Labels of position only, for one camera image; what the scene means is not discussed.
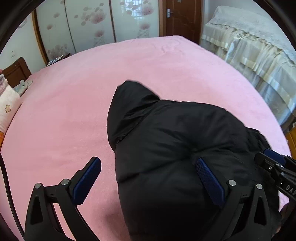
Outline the brown wooden door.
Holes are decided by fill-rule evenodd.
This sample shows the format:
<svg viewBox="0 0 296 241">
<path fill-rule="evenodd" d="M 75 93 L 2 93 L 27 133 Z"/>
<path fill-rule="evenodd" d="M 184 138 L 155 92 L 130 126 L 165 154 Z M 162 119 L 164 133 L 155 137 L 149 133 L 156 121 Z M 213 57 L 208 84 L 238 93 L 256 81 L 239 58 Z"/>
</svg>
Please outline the brown wooden door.
<svg viewBox="0 0 296 241">
<path fill-rule="evenodd" d="M 159 35 L 178 35 L 199 44 L 203 13 L 203 0 L 159 1 Z"/>
</svg>

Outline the pink bed blanket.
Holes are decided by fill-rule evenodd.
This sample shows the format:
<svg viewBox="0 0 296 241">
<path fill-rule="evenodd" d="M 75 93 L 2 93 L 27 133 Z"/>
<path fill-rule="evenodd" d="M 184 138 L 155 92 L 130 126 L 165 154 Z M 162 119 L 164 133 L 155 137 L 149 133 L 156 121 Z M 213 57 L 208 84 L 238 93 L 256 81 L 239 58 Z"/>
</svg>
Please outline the pink bed blanket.
<svg viewBox="0 0 296 241">
<path fill-rule="evenodd" d="M 275 116 L 249 81 L 181 36 L 102 45 L 43 68 L 30 79 L 1 148 L 21 223 L 36 183 L 56 185 L 97 156 L 102 172 L 79 211 L 100 240 L 129 240 L 106 131 L 114 92 L 128 79 L 163 99 L 227 109 L 259 130 L 276 152 L 290 153 Z"/>
</svg>

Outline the black puffer jacket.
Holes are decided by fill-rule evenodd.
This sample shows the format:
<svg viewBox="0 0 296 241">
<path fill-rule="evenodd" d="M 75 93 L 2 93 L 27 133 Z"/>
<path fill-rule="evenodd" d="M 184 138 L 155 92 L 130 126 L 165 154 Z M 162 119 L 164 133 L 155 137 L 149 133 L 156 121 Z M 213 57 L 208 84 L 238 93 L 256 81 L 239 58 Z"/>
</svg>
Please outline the black puffer jacket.
<svg viewBox="0 0 296 241">
<path fill-rule="evenodd" d="M 279 197 L 254 157 L 266 138 L 223 108 L 160 99 L 135 81 L 120 85 L 107 118 L 118 195 L 132 240 L 204 240 L 221 213 L 196 169 L 202 159 L 239 186 L 261 184 L 271 235 L 281 225 Z"/>
</svg>

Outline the orange wooden cabinet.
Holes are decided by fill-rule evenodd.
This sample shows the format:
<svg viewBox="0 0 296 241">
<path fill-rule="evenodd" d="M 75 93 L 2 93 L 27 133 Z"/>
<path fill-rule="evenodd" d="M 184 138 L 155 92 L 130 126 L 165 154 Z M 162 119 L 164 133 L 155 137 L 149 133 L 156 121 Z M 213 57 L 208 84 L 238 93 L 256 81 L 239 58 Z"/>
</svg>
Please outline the orange wooden cabinet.
<svg viewBox="0 0 296 241">
<path fill-rule="evenodd" d="M 287 143 L 293 159 L 296 159 L 296 128 L 292 128 L 286 135 Z"/>
</svg>

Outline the floral sliding wardrobe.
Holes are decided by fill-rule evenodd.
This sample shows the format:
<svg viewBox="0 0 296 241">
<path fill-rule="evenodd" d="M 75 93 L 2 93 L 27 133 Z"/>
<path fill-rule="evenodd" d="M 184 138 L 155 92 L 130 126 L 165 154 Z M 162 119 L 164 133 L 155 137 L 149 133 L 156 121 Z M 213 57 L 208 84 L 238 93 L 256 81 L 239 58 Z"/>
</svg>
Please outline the floral sliding wardrobe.
<svg viewBox="0 0 296 241">
<path fill-rule="evenodd" d="M 105 44 L 159 36 L 159 1 L 43 1 L 32 18 L 46 61 Z"/>
</svg>

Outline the dark wooden headboard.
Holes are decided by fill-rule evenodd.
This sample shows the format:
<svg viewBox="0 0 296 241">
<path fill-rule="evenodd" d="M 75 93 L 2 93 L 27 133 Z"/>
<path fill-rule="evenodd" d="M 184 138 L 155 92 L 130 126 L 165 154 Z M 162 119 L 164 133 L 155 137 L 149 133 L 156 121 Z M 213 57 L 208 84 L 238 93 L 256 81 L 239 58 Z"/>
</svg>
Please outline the dark wooden headboard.
<svg viewBox="0 0 296 241">
<path fill-rule="evenodd" d="M 3 69 L 2 74 L 12 88 L 19 85 L 21 80 L 27 80 L 32 75 L 23 57 L 18 58 L 13 64 Z"/>
</svg>

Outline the beige lace covered furniture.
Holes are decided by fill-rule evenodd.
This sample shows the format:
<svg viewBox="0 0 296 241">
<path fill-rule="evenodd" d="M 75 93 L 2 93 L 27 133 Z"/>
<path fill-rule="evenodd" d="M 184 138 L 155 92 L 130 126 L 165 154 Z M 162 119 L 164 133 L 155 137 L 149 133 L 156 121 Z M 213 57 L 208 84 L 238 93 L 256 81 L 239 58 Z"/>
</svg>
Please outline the beige lace covered furniture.
<svg viewBox="0 0 296 241">
<path fill-rule="evenodd" d="M 280 125 L 295 118 L 295 49 L 275 21 L 218 6 L 200 43 L 248 79 Z"/>
</svg>

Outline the folded striped quilt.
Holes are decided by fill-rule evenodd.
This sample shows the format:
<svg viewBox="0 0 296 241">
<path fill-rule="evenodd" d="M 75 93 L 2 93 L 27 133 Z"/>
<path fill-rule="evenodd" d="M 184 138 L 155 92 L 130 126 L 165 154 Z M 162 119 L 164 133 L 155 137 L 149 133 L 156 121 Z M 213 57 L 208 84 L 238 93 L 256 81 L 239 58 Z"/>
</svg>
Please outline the folded striped quilt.
<svg viewBox="0 0 296 241">
<path fill-rule="evenodd" d="M 0 94 L 2 94 L 4 92 L 7 85 L 8 85 L 8 81 L 5 78 L 5 76 L 3 75 L 2 70 L 1 70 L 1 74 L 0 74 Z"/>
</svg>

